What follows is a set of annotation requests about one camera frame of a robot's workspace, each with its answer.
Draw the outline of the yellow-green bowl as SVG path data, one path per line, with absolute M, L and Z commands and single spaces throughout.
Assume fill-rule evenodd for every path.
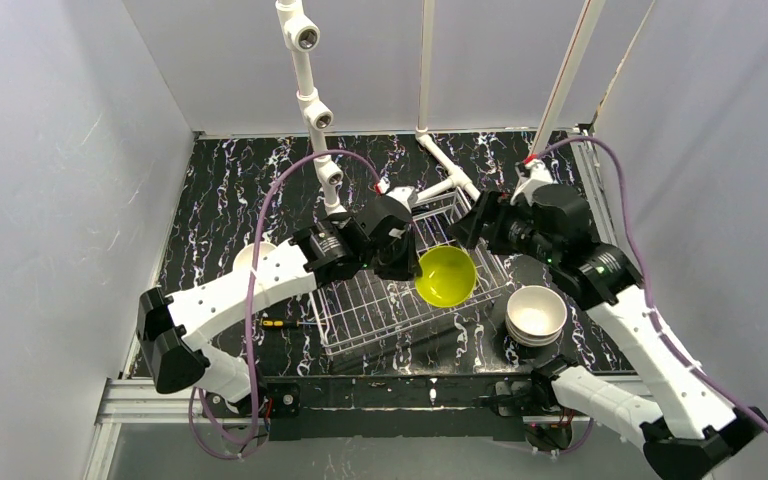
M 429 305 L 450 308 L 471 297 L 477 269 L 465 250 L 450 245 L 433 247 L 419 257 L 419 266 L 422 275 L 415 280 L 415 288 Z

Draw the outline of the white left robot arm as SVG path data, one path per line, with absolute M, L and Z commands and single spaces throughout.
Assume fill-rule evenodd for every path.
M 418 276 L 410 225 L 418 199 L 398 187 L 357 213 L 336 213 L 272 251 L 252 250 L 252 266 L 171 294 L 154 287 L 139 297 L 136 334 L 159 394 L 199 387 L 236 403 L 251 393 L 252 361 L 211 345 L 222 331 L 269 306 L 371 270 L 385 280 Z

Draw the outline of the beige bowl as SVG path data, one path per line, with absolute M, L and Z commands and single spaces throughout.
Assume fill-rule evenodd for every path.
M 536 321 L 542 318 L 565 324 L 568 319 L 568 307 L 565 301 L 548 287 L 540 285 L 521 287 L 506 302 L 505 321 Z

